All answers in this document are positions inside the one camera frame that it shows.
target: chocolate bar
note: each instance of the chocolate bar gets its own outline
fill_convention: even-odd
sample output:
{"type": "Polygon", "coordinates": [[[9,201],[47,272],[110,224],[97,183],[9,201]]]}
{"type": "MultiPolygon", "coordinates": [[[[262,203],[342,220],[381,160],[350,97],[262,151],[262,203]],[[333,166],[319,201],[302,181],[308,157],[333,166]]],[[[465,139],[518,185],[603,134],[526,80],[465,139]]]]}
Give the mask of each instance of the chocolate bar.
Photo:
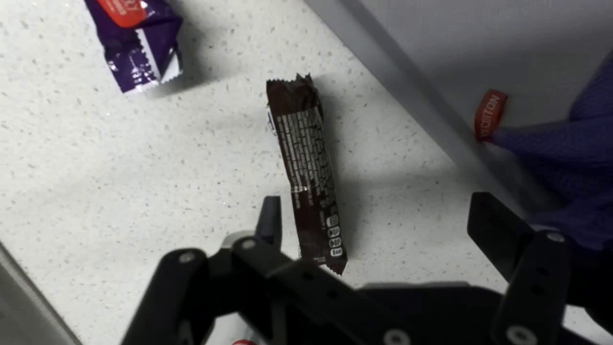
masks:
{"type": "Polygon", "coordinates": [[[181,26],[164,0],[84,0],[105,61],[122,91],[145,89],[181,72],[181,26]]]}
{"type": "Polygon", "coordinates": [[[290,183],[300,254],[340,273],[346,250],[317,89],[308,74],[298,74],[294,80],[267,80],[266,91],[290,183]]]}

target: purple wrapper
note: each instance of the purple wrapper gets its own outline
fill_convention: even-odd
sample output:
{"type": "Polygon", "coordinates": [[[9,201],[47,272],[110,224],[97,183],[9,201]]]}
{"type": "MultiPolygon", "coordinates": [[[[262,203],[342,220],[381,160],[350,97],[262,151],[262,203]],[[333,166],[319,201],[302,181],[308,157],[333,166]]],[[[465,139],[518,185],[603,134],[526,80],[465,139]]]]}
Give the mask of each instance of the purple wrapper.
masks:
{"type": "Polygon", "coordinates": [[[135,26],[118,26],[97,0],[84,1],[122,91],[151,88],[181,72],[176,45],[181,17],[164,0],[139,0],[145,15],[135,26]]]}

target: brown wrapper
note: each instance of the brown wrapper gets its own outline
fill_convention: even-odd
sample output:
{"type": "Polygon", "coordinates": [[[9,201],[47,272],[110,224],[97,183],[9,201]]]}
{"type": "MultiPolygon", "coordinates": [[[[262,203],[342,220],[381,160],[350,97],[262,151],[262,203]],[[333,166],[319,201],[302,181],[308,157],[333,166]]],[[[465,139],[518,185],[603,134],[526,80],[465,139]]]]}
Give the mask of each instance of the brown wrapper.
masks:
{"type": "Polygon", "coordinates": [[[312,78],[267,80],[267,105],[290,183],[302,258],[342,272],[346,250],[325,153],[323,112],[312,78]]]}

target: candy wrapper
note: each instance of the candy wrapper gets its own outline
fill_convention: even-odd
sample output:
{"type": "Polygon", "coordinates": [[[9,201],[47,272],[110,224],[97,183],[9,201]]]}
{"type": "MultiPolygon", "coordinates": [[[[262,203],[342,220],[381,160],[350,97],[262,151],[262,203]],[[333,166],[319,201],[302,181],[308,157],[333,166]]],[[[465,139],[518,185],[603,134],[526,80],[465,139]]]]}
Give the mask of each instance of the candy wrapper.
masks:
{"type": "Polygon", "coordinates": [[[271,122],[290,181],[302,258],[342,272],[338,206],[323,139],[323,111],[310,76],[267,80],[271,122]]]}
{"type": "Polygon", "coordinates": [[[86,0],[105,61],[122,91],[145,89],[181,70],[181,26],[164,0],[86,0]]]}

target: white speckled countertop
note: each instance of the white speckled countertop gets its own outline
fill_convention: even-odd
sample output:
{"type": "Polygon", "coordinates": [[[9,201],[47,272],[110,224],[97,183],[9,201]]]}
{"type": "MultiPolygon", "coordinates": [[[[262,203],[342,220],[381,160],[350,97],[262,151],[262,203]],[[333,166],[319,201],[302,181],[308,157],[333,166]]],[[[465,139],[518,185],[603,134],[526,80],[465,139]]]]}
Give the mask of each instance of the white speckled countertop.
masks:
{"type": "Polygon", "coordinates": [[[0,239],[82,342],[118,342],[158,256],[212,252],[264,195],[294,252],[262,91],[294,72],[333,135],[346,279],[501,287],[463,233],[471,185],[302,1],[183,0],[185,82],[139,95],[114,88],[80,1],[0,7],[0,239]]]}

